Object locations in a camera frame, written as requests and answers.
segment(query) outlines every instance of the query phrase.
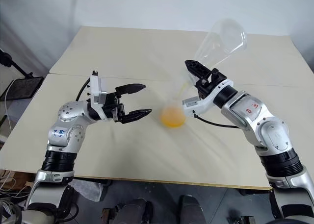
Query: orange liquid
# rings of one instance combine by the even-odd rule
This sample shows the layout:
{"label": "orange liquid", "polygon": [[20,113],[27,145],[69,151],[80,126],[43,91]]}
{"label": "orange liquid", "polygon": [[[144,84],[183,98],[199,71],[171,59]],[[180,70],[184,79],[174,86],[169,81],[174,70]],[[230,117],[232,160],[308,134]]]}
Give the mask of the orange liquid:
{"label": "orange liquid", "polygon": [[167,106],[162,110],[160,120],[167,127],[180,127],[185,122],[185,115],[180,107]]}

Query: gray floor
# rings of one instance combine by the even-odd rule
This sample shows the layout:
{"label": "gray floor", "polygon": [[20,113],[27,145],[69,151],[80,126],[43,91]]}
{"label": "gray floor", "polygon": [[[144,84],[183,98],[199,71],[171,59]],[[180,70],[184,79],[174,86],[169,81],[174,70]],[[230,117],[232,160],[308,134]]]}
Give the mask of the gray floor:
{"label": "gray floor", "polygon": [[113,181],[103,201],[92,202],[81,195],[78,196],[79,214],[76,221],[79,224],[101,223],[103,208],[113,208],[118,203],[144,198],[154,205],[152,223],[176,224],[179,197],[184,194],[193,195],[199,201],[209,224],[228,224],[230,212],[254,216],[257,224],[273,220],[268,194],[242,196],[238,190],[231,188]]}

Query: clear plastic cup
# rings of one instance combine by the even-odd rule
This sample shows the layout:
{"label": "clear plastic cup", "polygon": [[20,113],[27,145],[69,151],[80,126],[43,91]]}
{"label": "clear plastic cup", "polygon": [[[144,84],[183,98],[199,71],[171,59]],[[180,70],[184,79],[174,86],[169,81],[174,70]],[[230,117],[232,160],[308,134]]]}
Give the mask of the clear plastic cup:
{"label": "clear plastic cup", "polygon": [[[247,34],[243,27],[234,20],[223,19],[214,24],[195,53],[194,60],[212,69],[236,51],[245,50]],[[185,122],[182,99],[189,87],[198,80],[190,73],[181,73],[174,80],[174,93],[169,103],[161,112],[160,120],[167,127],[179,127]]]}
{"label": "clear plastic cup", "polygon": [[211,69],[246,47],[247,34],[243,27],[232,19],[223,19],[214,24],[196,51],[194,60]]}

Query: white table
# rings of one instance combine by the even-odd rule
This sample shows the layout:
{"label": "white table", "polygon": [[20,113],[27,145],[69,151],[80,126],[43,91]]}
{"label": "white table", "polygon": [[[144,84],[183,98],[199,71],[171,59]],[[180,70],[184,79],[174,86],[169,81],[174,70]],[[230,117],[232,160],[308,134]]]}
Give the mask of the white table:
{"label": "white table", "polygon": [[[1,168],[35,173],[41,167],[47,132],[56,120],[59,107],[75,99],[85,80],[84,76],[49,74],[46,77],[0,151]],[[147,88],[137,94],[123,95],[121,102],[128,112],[152,108],[152,113],[130,124],[90,125],[76,159],[76,176],[268,188],[264,168],[242,131],[214,127],[194,118],[187,119],[180,128],[165,128],[159,114],[172,82],[106,78],[109,92],[116,86],[134,82]],[[314,141],[312,90],[246,84],[235,87],[259,97],[272,113],[285,119],[301,161],[314,176],[314,147],[310,146]],[[188,94],[196,94],[196,89]],[[217,107],[203,117],[228,123]]]}
{"label": "white table", "polygon": [[[206,33],[83,26],[51,74],[172,80]],[[246,52],[218,66],[235,83],[314,88],[314,74],[289,36],[248,35]]]}
{"label": "white table", "polygon": [[[243,133],[197,119],[168,129],[159,115],[185,71],[204,32],[82,27],[53,66],[0,151],[0,167],[35,173],[41,167],[47,132],[64,103],[74,100],[87,76],[98,70],[108,91],[127,83],[145,90],[123,95],[127,111],[152,108],[131,124],[89,126],[76,159],[76,176],[152,180],[267,189],[264,169]],[[288,36],[249,35],[246,52],[218,68],[238,90],[261,99],[287,122],[294,147],[314,177],[314,74]],[[188,95],[196,95],[192,88]],[[216,107],[205,119],[229,124]]]}

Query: white wall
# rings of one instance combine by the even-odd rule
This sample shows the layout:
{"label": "white wall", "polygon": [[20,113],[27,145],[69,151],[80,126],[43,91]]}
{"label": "white wall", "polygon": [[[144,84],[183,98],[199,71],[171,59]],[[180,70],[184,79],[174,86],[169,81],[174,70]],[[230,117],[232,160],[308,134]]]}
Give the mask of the white wall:
{"label": "white wall", "polygon": [[0,0],[0,47],[26,70],[44,75],[80,25],[209,30],[233,18],[248,33],[291,35],[314,68],[313,1]]}

